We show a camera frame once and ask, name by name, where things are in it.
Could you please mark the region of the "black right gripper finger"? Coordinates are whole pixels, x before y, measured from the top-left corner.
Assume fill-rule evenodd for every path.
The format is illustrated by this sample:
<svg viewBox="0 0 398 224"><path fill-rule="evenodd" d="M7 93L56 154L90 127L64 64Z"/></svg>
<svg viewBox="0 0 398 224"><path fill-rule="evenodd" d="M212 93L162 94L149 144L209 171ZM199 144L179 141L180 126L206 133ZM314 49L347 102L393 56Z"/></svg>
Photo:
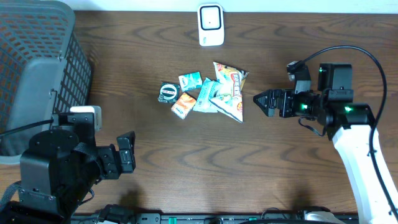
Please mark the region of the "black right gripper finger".
<svg viewBox="0 0 398 224"><path fill-rule="evenodd" d="M259 105L274 105L276 103L275 90L266 90L253 97L253 102Z"/></svg>
<svg viewBox="0 0 398 224"><path fill-rule="evenodd" d="M262 112L267 116L267 117L273 117L274 116L274 108L269 108L267 105L263 105L261 103L257 104L258 107L262 110Z"/></svg>

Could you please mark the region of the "teal white snack packet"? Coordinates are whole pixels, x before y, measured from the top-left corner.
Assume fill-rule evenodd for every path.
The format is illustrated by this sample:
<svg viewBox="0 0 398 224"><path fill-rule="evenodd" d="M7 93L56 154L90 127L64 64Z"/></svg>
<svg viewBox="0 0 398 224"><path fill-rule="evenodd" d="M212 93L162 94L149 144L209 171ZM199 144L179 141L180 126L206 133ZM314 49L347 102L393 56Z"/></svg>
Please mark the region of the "teal white snack packet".
<svg viewBox="0 0 398 224"><path fill-rule="evenodd" d="M216 106L213 105L210 100L216 96L219 88L220 83L218 81L205 78L197 102L193 107L193 111L202 113L217 113L218 110L216 109Z"/></svg>

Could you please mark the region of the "small orange candy box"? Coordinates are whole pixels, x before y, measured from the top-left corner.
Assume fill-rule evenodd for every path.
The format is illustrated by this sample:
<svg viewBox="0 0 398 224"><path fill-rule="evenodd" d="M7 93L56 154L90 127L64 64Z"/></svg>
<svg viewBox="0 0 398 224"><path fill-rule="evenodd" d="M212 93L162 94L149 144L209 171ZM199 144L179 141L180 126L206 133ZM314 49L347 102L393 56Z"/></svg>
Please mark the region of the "small orange candy box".
<svg viewBox="0 0 398 224"><path fill-rule="evenodd" d="M196 102L197 101L194 97L190 96L188 93L183 93L181 97L173 104L171 111L179 118L185 119L195 106Z"/></svg>

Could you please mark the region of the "small teal candy box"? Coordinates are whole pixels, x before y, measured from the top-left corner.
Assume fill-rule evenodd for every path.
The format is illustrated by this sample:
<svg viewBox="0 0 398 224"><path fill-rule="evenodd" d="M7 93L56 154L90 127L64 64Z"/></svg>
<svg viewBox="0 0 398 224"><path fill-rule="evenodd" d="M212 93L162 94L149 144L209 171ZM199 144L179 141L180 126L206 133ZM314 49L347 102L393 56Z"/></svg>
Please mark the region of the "small teal candy box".
<svg viewBox="0 0 398 224"><path fill-rule="evenodd" d="M178 77L183 92L201 88L203 80L200 72L188 73Z"/></svg>

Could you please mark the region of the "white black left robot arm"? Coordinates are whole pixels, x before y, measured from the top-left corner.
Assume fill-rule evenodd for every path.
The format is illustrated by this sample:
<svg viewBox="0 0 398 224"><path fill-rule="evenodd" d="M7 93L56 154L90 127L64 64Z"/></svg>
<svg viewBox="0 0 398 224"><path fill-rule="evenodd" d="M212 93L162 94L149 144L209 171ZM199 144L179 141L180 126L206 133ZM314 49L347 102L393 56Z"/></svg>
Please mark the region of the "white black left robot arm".
<svg viewBox="0 0 398 224"><path fill-rule="evenodd" d="M70 223L95 184L136 168L133 131L116 146L97 146L94 113L54 114L47 124L21 155L21 180L1 199L1 223Z"/></svg>

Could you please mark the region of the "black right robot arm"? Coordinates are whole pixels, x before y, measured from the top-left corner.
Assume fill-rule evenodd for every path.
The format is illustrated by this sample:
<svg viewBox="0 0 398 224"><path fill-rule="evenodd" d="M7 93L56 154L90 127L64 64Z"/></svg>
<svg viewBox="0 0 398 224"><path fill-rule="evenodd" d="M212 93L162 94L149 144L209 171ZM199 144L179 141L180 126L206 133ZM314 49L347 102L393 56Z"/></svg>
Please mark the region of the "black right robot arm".
<svg viewBox="0 0 398 224"><path fill-rule="evenodd" d="M293 89L270 89L253 101L266 116L279 110L282 118L298 117L317 121L323 127L343 161L360 223L397 223L387 196L397 202L397 189L386 166L379 134L371 126L376 119L369 105L354 103L352 66L347 63L322 63L318 92L310 88L308 67L302 65L289 74Z"/></svg>

